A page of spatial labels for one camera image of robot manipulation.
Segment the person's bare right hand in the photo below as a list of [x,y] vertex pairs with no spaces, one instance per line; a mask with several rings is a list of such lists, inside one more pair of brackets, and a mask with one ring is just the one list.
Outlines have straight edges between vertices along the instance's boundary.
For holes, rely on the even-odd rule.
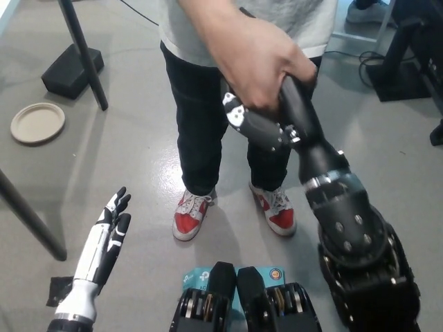
[[232,6],[210,8],[202,29],[220,71],[245,106],[271,113],[287,74],[312,86],[316,66],[283,30]]

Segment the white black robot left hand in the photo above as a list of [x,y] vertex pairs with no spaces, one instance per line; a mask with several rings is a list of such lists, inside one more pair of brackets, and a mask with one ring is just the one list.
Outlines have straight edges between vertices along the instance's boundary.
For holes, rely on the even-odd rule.
[[56,308],[56,319],[95,322],[96,298],[114,268],[131,221],[124,212],[130,199],[122,187],[103,208],[83,247],[72,289]]

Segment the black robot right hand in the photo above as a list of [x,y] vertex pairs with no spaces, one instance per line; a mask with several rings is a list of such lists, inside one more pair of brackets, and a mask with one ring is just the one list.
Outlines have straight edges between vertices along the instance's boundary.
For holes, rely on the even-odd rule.
[[341,190],[349,187],[349,163],[325,139],[310,97],[296,78],[287,75],[283,79],[280,122],[247,109],[226,80],[221,81],[221,96],[226,117],[237,132],[267,151],[286,146],[298,153],[299,179],[307,191],[326,185]]

